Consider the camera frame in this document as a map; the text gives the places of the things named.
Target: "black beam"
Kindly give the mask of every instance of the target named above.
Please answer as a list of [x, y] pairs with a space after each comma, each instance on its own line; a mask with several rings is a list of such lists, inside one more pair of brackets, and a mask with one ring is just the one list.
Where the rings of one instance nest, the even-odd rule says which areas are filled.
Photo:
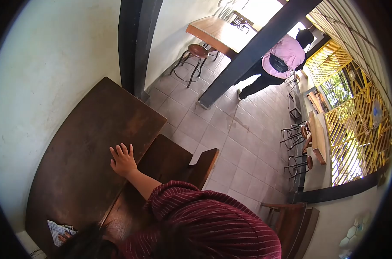
[[121, 86], [132, 95], [135, 94], [135, 49], [142, 3], [143, 0], [121, 0], [118, 20], [118, 59]]
[[[287, 3], [287, 0], [278, 0], [279, 3], [282, 5], [285, 5]], [[305, 28], [311, 28], [313, 26], [313, 23], [309, 21], [306, 17], [303, 17], [300, 19], [300, 22], [302, 25], [304, 25]]]
[[209, 108], [229, 87], [270, 50], [322, 0], [291, 0], [253, 37], [199, 98]]
[[143, 0], [135, 50], [134, 95], [141, 99], [154, 29], [163, 0]]
[[386, 165], [379, 168], [379, 170], [376, 172], [363, 177], [362, 179], [333, 187], [298, 192], [294, 195], [293, 203], [306, 201], [309, 204], [314, 204], [319, 202], [338, 200], [362, 193], [376, 186], [379, 182], [380, 176], [388, 169], [389, 165]]

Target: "striped sleeve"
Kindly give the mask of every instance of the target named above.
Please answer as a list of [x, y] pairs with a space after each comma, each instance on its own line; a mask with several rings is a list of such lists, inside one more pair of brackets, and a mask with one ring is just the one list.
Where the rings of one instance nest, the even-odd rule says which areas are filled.
[[199, 200], [202, 195], [193, 184], [169, 181], [153, 190], [144, 209], [160, 221], [188, 203]]

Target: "black pillar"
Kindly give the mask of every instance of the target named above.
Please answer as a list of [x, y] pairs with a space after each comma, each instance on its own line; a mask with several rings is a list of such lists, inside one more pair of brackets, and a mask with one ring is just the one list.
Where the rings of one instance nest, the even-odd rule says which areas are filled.
[[210, 107], [229, 87], [270, 50], [298, 21], [322, 0], [290, 0], [253, 37], [211, 86], [199, 98], [201, 106]]
[[132, 95], [135, 94], [135, 49], [142, 3], [143, 0], [121, 0], [118, 20], [118, 59], [121, 86]]
[[147, 74], [148, 57], [163, 0], [143, 0], [135, 48], [134, 95], [141, 99]]
[[154, 29], [163, 0], [121, 0], [118, 57], [121, 86], [141, 99]]

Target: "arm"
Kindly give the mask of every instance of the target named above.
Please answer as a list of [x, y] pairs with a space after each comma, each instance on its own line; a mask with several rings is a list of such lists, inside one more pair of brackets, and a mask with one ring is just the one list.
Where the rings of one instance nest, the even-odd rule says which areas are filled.
[[110, 147], [110, 152], [114, 157], [114, 159], [111, 159], [112, 169], [134, 185], [144, 199], [148, 200], [152, 191], [160, 186], [161, 183], [141, 173], [137, 169], [137, 164], [134, 160], [134, 150], [132, 149], [131, 144], [129, 153], [127, 147], [123, 143], [121, 143], [121, 146], [116, 145], [116, 150], [117, 152], [113, 147]]

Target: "metal stool legs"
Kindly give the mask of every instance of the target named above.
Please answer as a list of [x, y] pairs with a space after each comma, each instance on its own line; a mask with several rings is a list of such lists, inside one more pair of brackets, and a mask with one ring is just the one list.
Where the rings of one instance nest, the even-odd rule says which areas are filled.
[[[203, 43], [202, 46], [207, 48], [209, 46], [209, 44]], [[216, 50], [216, 51], [217, 51], [216, 55], [212, 55], [212, 56], [214, 56], [214, 60], [213, 60], [214, 62], [216, 61], [217, 57], [220, 57], [220, 52], [218, 50]]]
[[[298, 158], [303, 158], [303, 157], [306, 157], [305, 162], [298, 163], [297, 159], [298, 159]], [[294, 159], [294, 161], [295, 161], [295, 164], [294, 164], [294, 165], [289, 165], [291, 159]], [[304, 170], [303, 172], [298, 172], [298, 169], [299, 169], [299, 168], [302, 168], [303, 166], [305, 166], [306, 170]], [[290, 177], [290, 179], [291, 179], [291, 178], [296, 177], [296, 176], [299, 175], [299, 174], [305, 174], [305, 173], [308, 172], [310, 169], [312, 169], [312, 168], [313, 168], [313, 160], [312, 160], [311, 156], [309, 156], [309, 155], [300, 155], [300, 156], [293, 156], [293, 155], [292, 155], [292, 156], [288, 157], [288, 166], [284, 167], [284, 170], [285, 170], [286, 168], [288, 168], [288, 172], [289, 172], [290, 175], [291, 175], [291, 177]]]
[[292, 71], [291, 75], [285, 80], [287, 86], [292, 90], [296, 85], [298, 85], [297, 77], [295, 76], [295, 72]]
[[[200, 75], [202, 74], [202, 67], [203, 67], [203, 65], [204, 65], [204, 63], [205, 63], [205, 61], [206, 61], [206, 58], [205, 58], [205, 59], [203, 60], [203, 62], [202, 62], [202, 65], [199, 67], [200, 62], [201, 62], [201, 58], [198, 59], [197, 65], [193, 65], [192, 63], [187, 62], [187, 60], [189, 59], [189, 57], [190, 57], [190, 52], [189, 52], [189, 51], [184, 51], [183, 54], [181, 55], [181, 57], [180, 57], [178, 63], [177, 63], [177, 64], [173, 67], [173, 69], [170, 71], [170, 75], [174, 72], [174, 74], [175, 74], [178, 78], [180, 78], [181, 80], [183, 80], [183, 81], [185, 81], [185, 82], [188, 82], [187, 88], [189, 88], [189, 86], [190, 86], [191, 83], [194, 83], [194, 82], [196, 82], [197, 80], [200, 79]], [[195, 68], [195, 69], [193, 70], [192, 75], [190, 76], [190, 80], [189, 80], [189, 81], [184, 80], [183, 78], [179, 77], [179, 76], [177, 75], [177, 73], [176, 73], [176, 70], [175, 70], [180, 64], [183, 65], [184, 63], [189, 64], [189, 65], [192, 65], [192, 66]], [[196, 76], [197, 79], [193, 81], [193, 76], [194, 76], [194, 74], [196, 73], [196, 71], [198, 71], [198, 75]]]
[[291, 128], [283, 128], [282, 131], [282, 137], [283, 140], [280, 141], [280, 143], [284, 142], [285, 146], [288, 148], [288, 150], [291, 150], [292, 148], [294, 148], [295, 146], [297, 146], [298, 144], [302, 143], [305, 141], [305, 137], [301, 132], [301, 127], [305, 127], [307, 132], [310, 132], [309, 130], [309, 123], [307, 121], [303, 121], [299, 124], [293, 124], [291, 125]]

